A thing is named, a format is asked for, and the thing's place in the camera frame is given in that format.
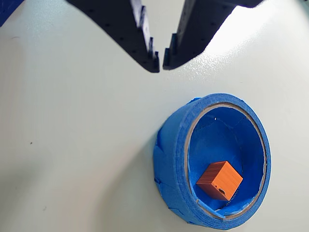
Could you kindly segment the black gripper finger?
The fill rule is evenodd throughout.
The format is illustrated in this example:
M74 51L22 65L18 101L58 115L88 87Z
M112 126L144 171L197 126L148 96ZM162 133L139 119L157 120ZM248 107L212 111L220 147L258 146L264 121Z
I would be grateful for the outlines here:
M70 0L68 3L90 17L144 69L151 73L160 71L146 6L140 0Z
M186 0L177 32L165 49L163 69L176 69L201 54L237 6L254 8L260 3L260 0Z

